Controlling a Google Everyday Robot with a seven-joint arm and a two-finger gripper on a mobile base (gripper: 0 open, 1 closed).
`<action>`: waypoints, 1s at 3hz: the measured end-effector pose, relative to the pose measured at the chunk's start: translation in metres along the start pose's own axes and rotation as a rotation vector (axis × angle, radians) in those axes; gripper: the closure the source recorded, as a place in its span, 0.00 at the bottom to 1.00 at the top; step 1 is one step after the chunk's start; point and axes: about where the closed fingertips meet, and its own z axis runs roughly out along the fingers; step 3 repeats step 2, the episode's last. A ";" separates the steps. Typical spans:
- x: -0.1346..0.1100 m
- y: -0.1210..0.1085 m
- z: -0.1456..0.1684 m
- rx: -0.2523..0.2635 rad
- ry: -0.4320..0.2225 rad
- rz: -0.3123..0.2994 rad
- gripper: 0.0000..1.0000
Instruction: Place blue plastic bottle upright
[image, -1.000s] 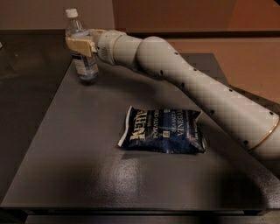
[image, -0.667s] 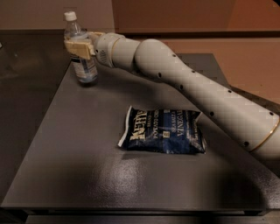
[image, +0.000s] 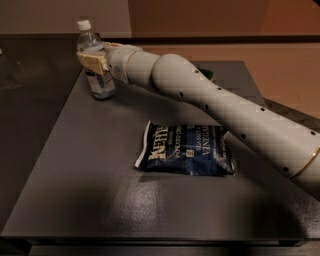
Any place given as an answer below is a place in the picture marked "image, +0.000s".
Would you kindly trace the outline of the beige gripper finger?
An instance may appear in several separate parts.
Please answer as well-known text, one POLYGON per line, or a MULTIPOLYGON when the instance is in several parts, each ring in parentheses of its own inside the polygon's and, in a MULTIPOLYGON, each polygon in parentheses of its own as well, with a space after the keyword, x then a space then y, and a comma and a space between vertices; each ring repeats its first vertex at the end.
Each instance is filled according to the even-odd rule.
POLYGON ((108 71, 106 53, 104 51, 99 52, 77 52, 77 57, 80 64, 92 70, 94 73, 103 75, 108 71))
POLYGON ((104 46, 104 50, 106 52, 110 52, 118 47, 121 47, 122 44, 121 43, 114 43, 114 42, 104 42, 103 46, 104 46))

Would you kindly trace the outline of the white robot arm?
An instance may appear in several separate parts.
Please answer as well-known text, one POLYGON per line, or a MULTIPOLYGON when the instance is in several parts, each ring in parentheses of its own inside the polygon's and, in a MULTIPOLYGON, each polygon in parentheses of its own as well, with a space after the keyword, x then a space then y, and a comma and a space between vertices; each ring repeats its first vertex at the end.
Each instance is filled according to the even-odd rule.
POLYGON ((140 86, 206 112, 302 190, 320 197, 320 134, 208 80, 187 59, 104 42, 80 50, 80 63, 97 74, 140 86))

